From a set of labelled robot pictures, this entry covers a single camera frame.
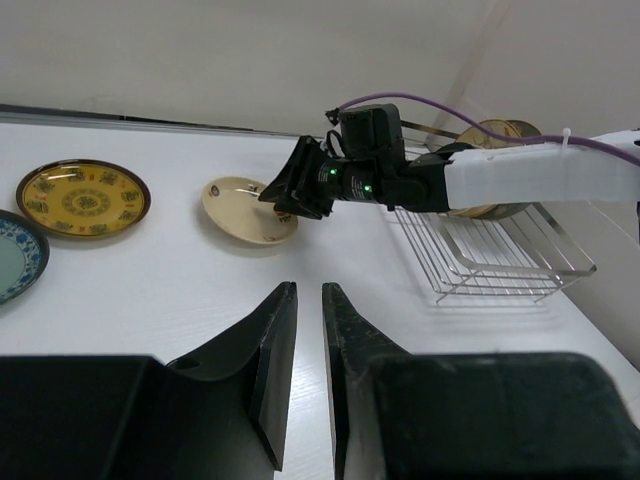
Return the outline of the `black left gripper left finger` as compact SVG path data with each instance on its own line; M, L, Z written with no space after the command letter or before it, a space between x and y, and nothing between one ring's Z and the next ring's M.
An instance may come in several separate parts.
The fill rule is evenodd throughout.
M279 471L297 332L297 286L171 361L165 438L171 471Z

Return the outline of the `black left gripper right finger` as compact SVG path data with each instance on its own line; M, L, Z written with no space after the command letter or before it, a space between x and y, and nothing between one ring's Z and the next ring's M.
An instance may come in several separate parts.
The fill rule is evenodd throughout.
M384 479L370 365L408 352L365 319L337 283L322 285L327 386L336 479Z

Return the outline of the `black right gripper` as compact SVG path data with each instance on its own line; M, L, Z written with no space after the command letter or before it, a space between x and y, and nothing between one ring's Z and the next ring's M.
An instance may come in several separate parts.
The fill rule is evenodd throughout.
M348 108L334 112L333 119L342 155L326 163L320 143L301 136L282 170L259 194L260 202L312 219L331 214L331 199L418 213L448 211L448 160L433 153L407 158L395 105Z

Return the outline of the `cream floral small plate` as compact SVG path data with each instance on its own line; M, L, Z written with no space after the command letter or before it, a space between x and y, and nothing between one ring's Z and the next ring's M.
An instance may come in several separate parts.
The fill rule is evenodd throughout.
M298 218L260 202L265 188L245 177L220 177L204 187L201 201L207 216L228 235L252 245L278 245L296 233Z

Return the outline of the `beige bird branch plate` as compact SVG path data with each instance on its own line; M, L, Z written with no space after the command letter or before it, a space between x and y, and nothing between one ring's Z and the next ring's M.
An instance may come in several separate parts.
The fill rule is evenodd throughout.
M516 131L512 125L504 120L489 119L479 123L481 127L487 131L498 134L499 136L514 137ZM509 146L508 142L497 139L491 135L485 134L477 127L469 127L456 139L458 143L466 143L480 149L498 149Z

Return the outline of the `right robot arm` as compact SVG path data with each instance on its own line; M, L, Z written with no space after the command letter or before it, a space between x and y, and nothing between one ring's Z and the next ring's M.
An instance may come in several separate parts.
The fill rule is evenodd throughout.
M564 132L506 137L507 147L453 143L406 157L393 104L343 105L328 112L326 142L298 139L276 178L258 196L275 210L321 220L337 201L417 213L482 205L639 199L639 132L596 138Z

